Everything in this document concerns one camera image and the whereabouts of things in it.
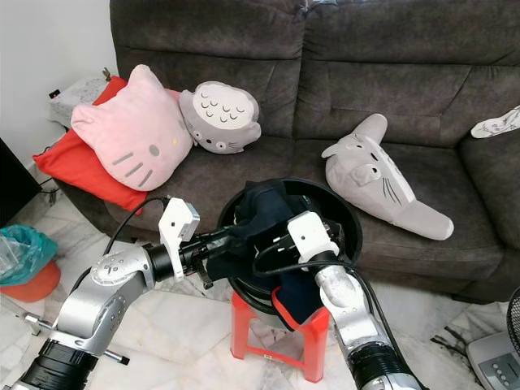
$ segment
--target sofa seat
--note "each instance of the sofa seat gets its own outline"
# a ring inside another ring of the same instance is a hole
[[[333,141],[297,141],[292,177],[326,184],[321,153]],[[455,226],[444,241],[423,238],[358,210],[363,230],[360,267],[451,279],[486,279],[504,249],[456,149],[383,144],[418,200]]]
[[[201,216],[197,231],[208,232],[216,228],[220,212],[233,195],[244,188],[246,181],[288,176],[293,146],[293,140],[262,136],[238,154],[212,154],[200,146],[194,147],[171,178],[151,191],[149,197],[170,195],[192,203]],[[109,202],[106,202],[106,208],[118,221],[128,214]],[[157,231],[162,214],[160,202],[151,202],[128,224]]]

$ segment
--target white plush toy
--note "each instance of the white plush toy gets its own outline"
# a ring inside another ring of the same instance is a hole
[[[415,198],[396,164],[379,146],[387,125],[381,114],[371,115],[325,149],[327,182],[370,215],[432,240],[446,240],[453,233],[452,220]]]

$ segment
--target red plastic stool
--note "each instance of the red plastic stool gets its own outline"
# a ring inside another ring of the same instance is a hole
[[[249,321],[257,316],[251,307],[234,292],[232,298],[231,353],[237,359],[243,359],[246,353],[251,352],[265,358],[279,360],[302,369],[305,379],[309,382],[319,382],[323,377],[329,315],[327,309],[322,307],[307,324],[296,329],[303,335],[305,341],[303,362],[301,362],[280,353],[255,348],[247,344]]]

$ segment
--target power cord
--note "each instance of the power cord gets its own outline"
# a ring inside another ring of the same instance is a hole
[[[291,264],[289,266],[282,266],[280,268],[275,268],[272,270],[266,270],[266,271],[260,271],[258,269],[258,263],[260,260],[262,260],[263,257],[268,255],[273,250],[276,250],[279,252],[280,248],[278,247],[277,243],[265,248],[262,250],[258,256],[253,260],[253,274],[259,277],[267,277],[267,276],[274,276],[283,274],[284,272],[290,272],[290,271],[296,271],[300,270],[302,268],[309,268],[309,267],[328,267],[328,266],[340,266],[347,270],[347,272],[353,276],[359,284],[362,286],[365,294],[367,294],[368,297],[374,302],[375,308],[377,310],[377,313],[379,315],[379,318],[381,319],[381,323],[383,324],[384,330],[387,332],[388,338],[390,339],[390,342],[392,343],[392,346],[394,350],[396,351],[396,355],[401,360],[401,363],[409,370],[409,372],[412,373],[412,375],[415,377],[415,379],[418,381],[419,386],[421,386],[422,390],[428,390],[427,387],[425,387],[421,381],[418,379],[417,375],[413,373],[413,371],[410,369],[410,366],[408,366],[408,363],[405,360],[405,357],[403,353],[401,352],[401,349],[399,348],[399,345],[397,344],[396,338],[394,337],[392,333],[392,329],[390,328],[390,325],[388,324],[388,320],[386,319],[386,316],[384,315],[383,309],[381,308],[381,305],[379,303],[379,300],[377,296],[375,295],[374,289],[372,286],[365,281],[365,279],[359,274],[359,272],[352,268],[349,264],[345,262],[332,262],[332,261],[325,261],[325,260],[316,260],[313,262],[306,262],[301,264]]]
[[[139,205],[137,205],[135,209],[130,211],[130,213],[123,220],[123,222],[119,224],[117,229],[115,229],[114,234],[112,234],[112,236],[110,237],[110,240],[108,241],[108,244],[106,244],[106,248],[105,248],[105,251],[103,252],[103,256],[107,255],[111,251],[112,245],[114,244],[115,239],[121,233],[121,230],[123,230],[124,226],[128,223],[130,218],[133,217],[135,215],[135,213],[141,207],[144,207],[145,205],[147,205],[151,201],[161,201],[163,209],[166,209],[166,206],[168,205],[168,202],[170,201],[170,199],[167,198],[167,197],[149,197],[148,199],[145,199],[144,201],[139,203]],[[77,279],[77,281],[72,286],[71,294],[80,286],[81,282],[90,273],[91,269],[92,269],[92,267],[90,266],[89,268],[87,268],[86,270],[83,271],[83,273],[80,275],[80,277]]]

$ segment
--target gray totoro pillow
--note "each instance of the gray totoro pillow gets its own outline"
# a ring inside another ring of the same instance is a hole
[[[213,153],[242,152],[262,133],[257,123],[258,103],[243,89],[207,81],[194,93],[183,91],[179,106],[195,145]]]

